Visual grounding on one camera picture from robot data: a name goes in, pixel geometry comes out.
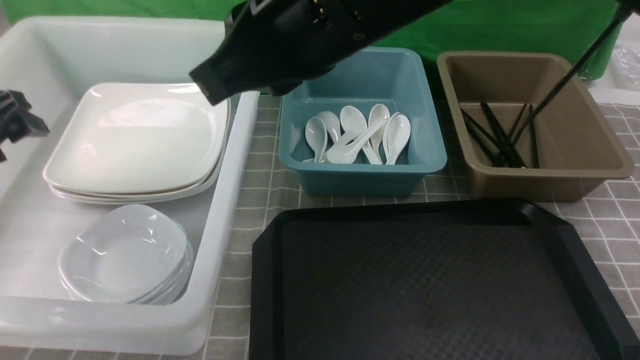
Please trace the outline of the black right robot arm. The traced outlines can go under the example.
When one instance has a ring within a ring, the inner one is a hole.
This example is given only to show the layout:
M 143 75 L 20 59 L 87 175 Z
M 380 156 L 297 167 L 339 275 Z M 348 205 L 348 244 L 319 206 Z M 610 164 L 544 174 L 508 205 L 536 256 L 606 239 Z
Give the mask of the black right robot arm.
M 190 79 L 211 105 L 242 92 L 283 96 L 446 0 L 245 0 Z

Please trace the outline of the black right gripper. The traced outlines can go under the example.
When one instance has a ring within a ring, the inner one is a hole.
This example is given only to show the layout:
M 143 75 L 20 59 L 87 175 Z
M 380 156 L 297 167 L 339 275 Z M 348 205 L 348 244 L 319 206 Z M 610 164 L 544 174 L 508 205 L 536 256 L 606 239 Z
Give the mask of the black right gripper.
M 217 50 L 189 72 L 212 105 L 247 91 L 284 95 L 361 47 L 345 0 L 243 0 L 223 26 Z

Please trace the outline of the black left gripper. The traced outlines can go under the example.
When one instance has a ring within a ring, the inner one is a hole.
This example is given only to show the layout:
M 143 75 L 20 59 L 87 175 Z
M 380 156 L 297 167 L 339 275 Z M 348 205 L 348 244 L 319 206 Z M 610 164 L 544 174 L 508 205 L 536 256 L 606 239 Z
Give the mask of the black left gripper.
M 46 137 L 50 128 L 43 118 L 32 114 L 25 94 L 12 89 L 0 91 L 0 143 L 12 144 L 27 137 Z

